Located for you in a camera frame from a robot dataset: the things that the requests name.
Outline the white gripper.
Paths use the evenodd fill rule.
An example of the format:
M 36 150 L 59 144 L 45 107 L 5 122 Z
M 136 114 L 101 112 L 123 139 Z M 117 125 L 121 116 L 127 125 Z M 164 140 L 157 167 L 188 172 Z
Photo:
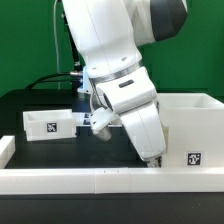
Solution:
M 148 162 L 149 168 L 160 168 L 162 158 L 158 156 L 166 144 L 155 105 L 157 93 L 146 68 L 117 77 L 92 78 L 91 82 L 101 104 L 90 115 L 93 133 L 109 140 L 108 124 L 119 119 L 139 157 Z

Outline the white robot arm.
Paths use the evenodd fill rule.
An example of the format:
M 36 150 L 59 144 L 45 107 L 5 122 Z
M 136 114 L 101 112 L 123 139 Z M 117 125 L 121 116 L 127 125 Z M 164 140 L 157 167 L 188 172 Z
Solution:
M 139 157 L 157 167 L 166 144 L 156 88 L 138 47 L 176 36 L 187 18 L 186 0 L 62 0 L 62 4 L 93 89 L 93 134 L 109 140 L 109 123 L 120 120 Z

